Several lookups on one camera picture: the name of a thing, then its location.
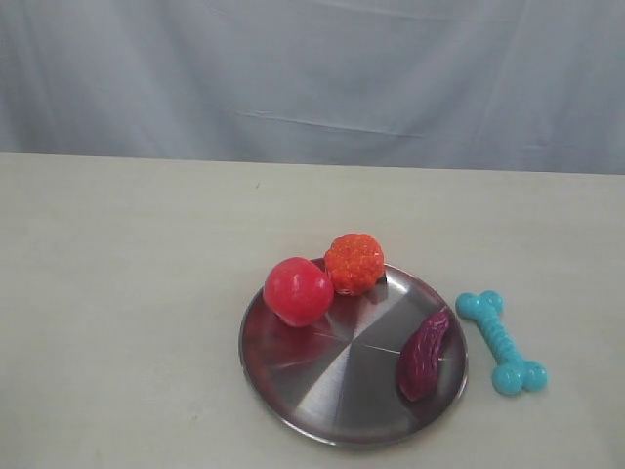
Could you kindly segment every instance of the stainless steel plate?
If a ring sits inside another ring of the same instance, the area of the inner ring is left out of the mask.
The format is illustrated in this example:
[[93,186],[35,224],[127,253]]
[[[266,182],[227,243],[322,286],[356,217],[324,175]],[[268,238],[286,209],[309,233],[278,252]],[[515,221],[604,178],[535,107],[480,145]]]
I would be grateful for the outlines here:
[[437,391],[413,404],[396,385],[403,344],[441,308],[449,307],[427,284],[389,265],[374,289],[337,296],[328,314],[306,328],[284,324],[261,290],[241,325],[241,364],[269,409],[314,440],[352,448],[399,442],[437,420],[465,388],[467,347],[451,310]]

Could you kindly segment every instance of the white table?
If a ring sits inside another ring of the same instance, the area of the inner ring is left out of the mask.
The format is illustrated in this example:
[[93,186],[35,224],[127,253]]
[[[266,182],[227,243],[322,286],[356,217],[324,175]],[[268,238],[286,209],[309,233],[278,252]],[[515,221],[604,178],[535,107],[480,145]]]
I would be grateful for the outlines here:
[[[623,468],[625,177],[0,155],[0,467]],[[269,268],[368,232],[450,303],[493,288],[547,391],[507,399],[465,324],[464,399],[350,453],[241,373]]]

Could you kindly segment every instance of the red ball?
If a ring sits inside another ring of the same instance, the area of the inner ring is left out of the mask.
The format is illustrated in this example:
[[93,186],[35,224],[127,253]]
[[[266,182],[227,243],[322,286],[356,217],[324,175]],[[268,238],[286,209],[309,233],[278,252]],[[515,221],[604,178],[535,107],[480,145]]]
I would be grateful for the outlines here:
[[263,299],[288,325],[304,327],[330,309],[334,287],[325,272],[303,257],[277,264],[267,276]]

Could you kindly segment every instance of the orange ball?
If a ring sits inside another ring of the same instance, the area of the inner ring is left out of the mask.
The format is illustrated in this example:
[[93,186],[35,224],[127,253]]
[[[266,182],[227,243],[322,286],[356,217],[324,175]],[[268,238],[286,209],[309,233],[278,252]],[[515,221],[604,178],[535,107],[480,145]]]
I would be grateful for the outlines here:
[[384,253],[369,234],[337,237],[323,257],[325,272],[340,295],[360,295],[384,275]]

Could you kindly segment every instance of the white cloth backdrop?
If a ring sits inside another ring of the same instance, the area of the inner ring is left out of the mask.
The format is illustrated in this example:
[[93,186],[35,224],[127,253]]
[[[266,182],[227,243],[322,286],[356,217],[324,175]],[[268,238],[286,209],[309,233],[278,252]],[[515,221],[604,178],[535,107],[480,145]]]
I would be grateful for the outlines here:
[[625,1],[0,0],[0,150],[625,173]]

